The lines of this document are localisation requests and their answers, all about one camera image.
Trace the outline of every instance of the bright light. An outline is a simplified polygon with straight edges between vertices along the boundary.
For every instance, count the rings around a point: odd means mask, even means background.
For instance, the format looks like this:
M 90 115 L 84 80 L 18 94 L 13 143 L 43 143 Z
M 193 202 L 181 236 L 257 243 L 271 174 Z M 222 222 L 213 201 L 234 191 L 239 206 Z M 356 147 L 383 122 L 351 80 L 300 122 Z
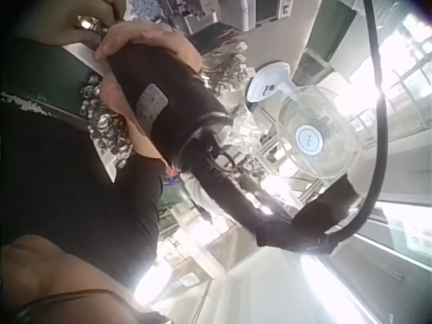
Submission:
M 292 206 L 296 205 L 291 196 L 291 187 L 282 177 L 270 174 L 261 182 L 261 187 L 270 195 L 282 199 L 285 203 Z
M 432 93 L 432 86 L 424 86 L 420 89 L 420 97 L 425 98 Z
M 432 36 L 432 28 L 412 14 L 406 16 L 403 24 L 419 43 Z
M 190 226 L 189 235 L 200 246 L 206 246 L 208 243 L 220 237 L 220 233 L 210 223 L 198 218 L 196 222 Z
M 282 157 L 284 157 L 284 155 L 285 155 L 285 150 L 283 148 L 280 148 L 275 153 L 275 159 L 277 159 L 279 161 Z
M 292 145 L 288 142 L 286 142 L 283 145 L 283 148 L 280 148 L 279 150 L 277 150 L 277 152 L 275 153 L 275 159 L 277 159 L 278 161 L 285 156 L 285 152 L 289 151 L 290 149 L 292 149 Z
M 334 274 L 311 256 L 302 256 L 301 263 L 309 285 L 336 323 L 365 323 L 359 309 L 348 297 L 348 289 Z
M 428 54 L 432 53 L 432 43 L 426 42 L 425 44 L 423 44 L 423 50 Z
M 167 286 L 173 269 L 162 261 L 157 266 L 152 265 L 136 286 L 134 297 L 137 303 L 149 305 Z
M 263 213 L 266 214 L 266 215 L 272 215 L 273 214 L 273 211 L 271 211 L 271 209 L 269 207 L 265 206 L 265 205 L 261 205 L 259 207 L 259 209 L 262 210 Z
M 81 27 L 83 29 L 89 29 L 92 26 L 92 24 L 87 20 L 81 20 Z
M 245 194 L 245 197 L 252 203 L 252 205 L 254 205 L 255 208 L 258 208 L 259 205 L 261 205 L 261 203 L 259 202 L 259 200 L 254 196 L 253 193 L 251 192 L 247 192 Z

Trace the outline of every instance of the wall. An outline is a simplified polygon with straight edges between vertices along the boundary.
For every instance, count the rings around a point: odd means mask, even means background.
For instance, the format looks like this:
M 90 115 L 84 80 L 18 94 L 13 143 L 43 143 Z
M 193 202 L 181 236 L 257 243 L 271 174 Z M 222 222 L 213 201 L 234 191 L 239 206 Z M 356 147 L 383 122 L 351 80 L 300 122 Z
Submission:
M 375 149 L 365 152 L 350 181 L 361 192 L 368 190 L 375 167 Z M 387 170 L 380 200 L 432 203 L 432 130 L 395 140 L 389 144 Z
M 427 270 L 358 238 L 345 243 L 332 256 L 331 264 L 382 323 L 428 323 L 432 295 Z
M 291 16 L 267 22 L 242 38 L 248 45 L 245 56 L 255 68 L 270 61 L 282 60 L 294 71 L 308 42 L 321 0 L 294 1 Z

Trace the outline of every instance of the finger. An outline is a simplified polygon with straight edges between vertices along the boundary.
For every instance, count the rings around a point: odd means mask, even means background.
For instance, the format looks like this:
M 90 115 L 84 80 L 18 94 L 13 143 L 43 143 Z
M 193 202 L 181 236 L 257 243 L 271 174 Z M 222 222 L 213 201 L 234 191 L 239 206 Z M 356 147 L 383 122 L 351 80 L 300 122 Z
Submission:
M 115 23 L 114 8 L 103 0 L 86 0 L 80 11 L 79 15 L 99 19 L 108 27 Z
M 123 115 L 126 119 L 132 119 L 132 108 L 113 74 L 103 78 L 100 98 L 112 111 Z
M 114 18 L 119 22 L 124 18 L 126 13 L 126 0 L 104 0 L 114 7 Z
M 137 38 L 142 38 L 143 32 L 154 30 L 167 30 L 167 27 L 145 20 L 116 24 L 108 30 L 95 53 L 95 57 L 97 59 L 104 59 L 116 53 L 127 43 L 131 43 Z
M 68 30 L 65 30 L 61 34 L 59 34 L 58 39 L 59 42 L 56 44 L 68 45 L 74 43 L 98 41 L 99 36 L 97 36 L 94 32 L 89 30 L 70 28 Z

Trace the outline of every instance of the black tube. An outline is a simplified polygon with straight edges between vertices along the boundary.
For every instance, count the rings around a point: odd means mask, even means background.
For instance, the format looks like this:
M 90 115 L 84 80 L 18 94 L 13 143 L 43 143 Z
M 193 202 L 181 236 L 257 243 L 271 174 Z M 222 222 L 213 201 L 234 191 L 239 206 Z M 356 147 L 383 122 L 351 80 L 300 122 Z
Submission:
M 375 206 L 381 192 L 385 168 L 387 166 L 388 152 L 388 125 L 387 125 L 387 107 L 385 97 L 382 90 L 382 69 L 381 58 L 379 55 L 379 43 L 377 35 L 377 25 L 375 22 L 375 14 L 373 12 L 372 0 L 363 0 L 364 11 L 366 14 L 367 30 L 369 35 L 369 45 L 371 47 L 371 59 L 375 73 L 375 85 L 380 93 L 377 102 L 377 160 L 371 181 L 371 187 L 366 195 L 363 205 L 358 211 L 356 217 L 339 231 L 330 235 L 330 240 L 333 242 L 342 242 L 354 233 L 356 233 L 365 224 L 369 215 Z

